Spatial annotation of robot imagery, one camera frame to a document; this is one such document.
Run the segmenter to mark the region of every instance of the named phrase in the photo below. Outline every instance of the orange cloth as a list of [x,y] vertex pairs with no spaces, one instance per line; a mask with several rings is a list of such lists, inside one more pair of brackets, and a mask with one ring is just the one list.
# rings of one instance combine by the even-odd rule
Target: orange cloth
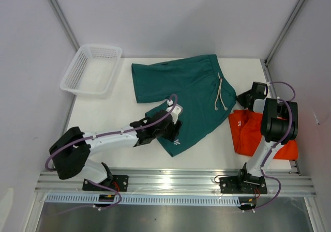
[[[253,156],[262,135],[260,132],[262,114],[249,110],[236,110],[229,115],[234,151],[238,154]],[[296,142],[289,141],[275,155],[274,159],[296,160],[298,148]]]

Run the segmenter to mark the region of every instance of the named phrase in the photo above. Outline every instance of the white enclosure wall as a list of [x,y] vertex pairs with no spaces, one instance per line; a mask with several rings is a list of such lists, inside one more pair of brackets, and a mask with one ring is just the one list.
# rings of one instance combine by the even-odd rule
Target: white enclosure wall
[[[312,177],[325,222],[331,221],[330,6],[331,0],[307,0],[270,63],[273,81],[286,81],[296,89],[299,165],[304,175]],[[288,89],[276,89],[278,95],[290,97]]]
[[266,58],[297,0],[58,0],[78,42],[125,57]]
[[72,95],[58,84],[75,52],[47,0],[0,0],[0,18],[0,199],[14,189],[3,229],[14,232],[63,128]]

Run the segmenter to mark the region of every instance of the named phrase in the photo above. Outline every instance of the drawstring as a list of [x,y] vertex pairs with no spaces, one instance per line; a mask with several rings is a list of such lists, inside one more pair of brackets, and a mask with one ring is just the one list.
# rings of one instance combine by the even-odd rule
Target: drawstring
[[221,78],[221,76],[219,75],[219,73],[218,73],[218,77],[219,77],[220,81],[219,81],[219,87],[218,87],[217,97],[216,97],[215,105],[214,105],[214,106],[215,106],[215,110],[216,110],[216,111],[218,110],[218,108],[217,108],[217,106],[216,106],[216,103],[217,103],[218,96],[219,96],[219,98],[220,98],[220,100],[221,100],[221,103],[222,103],[222,105],[223,105],[224,110],[227,111],[228,108],[225,106],[225,104],[224,104],[224,102],[223,102],[223,99],[222,99],[222,95],[221,95],[221,89],[222,89],[222,81],[223,81],[223,78]]

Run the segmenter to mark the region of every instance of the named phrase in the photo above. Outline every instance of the laundry basket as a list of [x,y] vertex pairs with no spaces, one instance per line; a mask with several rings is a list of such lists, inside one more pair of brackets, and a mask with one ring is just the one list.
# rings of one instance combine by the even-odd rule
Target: laundry basket
[[60,88],[78,96],[106,98],[114,88],[122,49],[82,45],[71,61]]

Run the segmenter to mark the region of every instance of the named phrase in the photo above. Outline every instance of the green garment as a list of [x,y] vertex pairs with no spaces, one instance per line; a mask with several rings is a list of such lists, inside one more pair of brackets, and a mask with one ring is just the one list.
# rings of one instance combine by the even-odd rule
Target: green garment
[[[215,130],[228,117],[236,102],[235,90],[223,77],[216,55],[201,55],[149,66],[132,64],[132,78],[137,103],[161,101],[172,93],[177,94],[178,104],[183,107],[179,116],[183,122],[179,136],[175,142],[158,138],[171,156],[182,153]],[[220,83],[221,97],[227,110],[218,96]],[[146,116],[152,117],[166,108],[167,102],[164,102],[147,112]]]

